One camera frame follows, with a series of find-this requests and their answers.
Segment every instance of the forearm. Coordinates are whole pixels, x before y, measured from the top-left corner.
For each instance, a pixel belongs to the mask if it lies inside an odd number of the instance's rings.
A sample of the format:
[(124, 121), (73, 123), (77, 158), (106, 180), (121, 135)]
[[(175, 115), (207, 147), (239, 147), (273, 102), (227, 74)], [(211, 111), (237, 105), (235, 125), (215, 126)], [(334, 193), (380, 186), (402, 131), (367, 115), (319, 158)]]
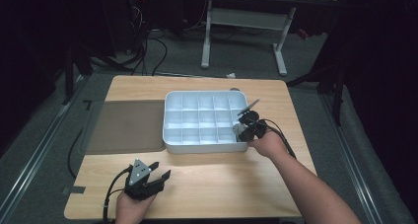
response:
[(271, 161), (307, 223), (360, 223), (332, 188), (289, 154), (276, 154)]

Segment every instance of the wooden table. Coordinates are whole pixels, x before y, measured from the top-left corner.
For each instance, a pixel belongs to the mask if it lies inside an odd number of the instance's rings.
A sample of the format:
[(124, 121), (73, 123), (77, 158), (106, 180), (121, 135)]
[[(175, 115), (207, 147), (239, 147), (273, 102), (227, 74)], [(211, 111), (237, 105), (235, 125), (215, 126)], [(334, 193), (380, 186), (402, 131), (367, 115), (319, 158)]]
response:
[[(292, 104), (288, 89), (279, 80), (116, 76), (107, 101), (163, 100), (170, 91), (230, 90), (245, 93), (261, 118), (279, 124), (298, 160), (315, 173), (314, 163)], [(253, 148), (240, 153), (155, 153), (86, 155), (76, 187), (64, 214), (69, 219), (100, 219), (107, 189), (114, 177), (140, 158), (147, 165), (160, 162), (150, 181), (172, 170), (163, 192), (157, 195), (146, 218), (251, 218), (300, 216), (279, 173)], [(124, 186), (125, 176), (114, 189)], [(110, 198), (108, 215), (114, 217), (117, 193)]]

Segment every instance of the human arm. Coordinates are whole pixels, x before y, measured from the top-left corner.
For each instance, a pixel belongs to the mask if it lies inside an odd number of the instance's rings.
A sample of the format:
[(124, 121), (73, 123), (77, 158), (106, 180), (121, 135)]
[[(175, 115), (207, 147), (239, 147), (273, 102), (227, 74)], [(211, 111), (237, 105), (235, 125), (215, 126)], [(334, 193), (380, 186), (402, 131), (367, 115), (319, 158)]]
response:
[(156, 195), (152, 195), (145, 200), (136, 200), (130, 198), (124, 191), (121, 192), (117, 197), (115, 224), (140, 223), (155, 198)]
[(288, 154), (282, 139), (272, 130), (248, 142), (248, 146), (271, 160), (307, 223), (360, 223), (331, 187)]

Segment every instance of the human hand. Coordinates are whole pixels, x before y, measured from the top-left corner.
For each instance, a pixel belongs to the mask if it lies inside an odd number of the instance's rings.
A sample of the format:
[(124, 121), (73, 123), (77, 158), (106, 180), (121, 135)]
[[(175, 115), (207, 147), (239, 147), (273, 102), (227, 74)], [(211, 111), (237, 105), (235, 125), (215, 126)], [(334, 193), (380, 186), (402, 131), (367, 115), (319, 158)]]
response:
[(248, 147), (253, 147), (257, 152), (270, 160), (278, 155), (287, 154), (286, 146), (274, 131), (267, 129), (262, 138), (254, 139), (247, 143)]
[(148, 207), (156, 198), (156, 194), (145, 200), (132, 199), (124, 191), (117, 197), (116, 224), (138, 224), (144, 219)]

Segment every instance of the white plastic organizer tray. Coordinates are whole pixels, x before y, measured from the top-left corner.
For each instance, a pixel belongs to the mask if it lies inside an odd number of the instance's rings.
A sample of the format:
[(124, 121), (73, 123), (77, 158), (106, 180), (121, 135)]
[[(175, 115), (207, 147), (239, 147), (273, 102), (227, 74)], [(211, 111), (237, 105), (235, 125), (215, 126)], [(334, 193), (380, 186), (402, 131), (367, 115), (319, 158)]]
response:
[(174, 91), (166, 95), (163, 139), (170, 153), (243, 152), (233, 126), (246, 108), (239, 91)]

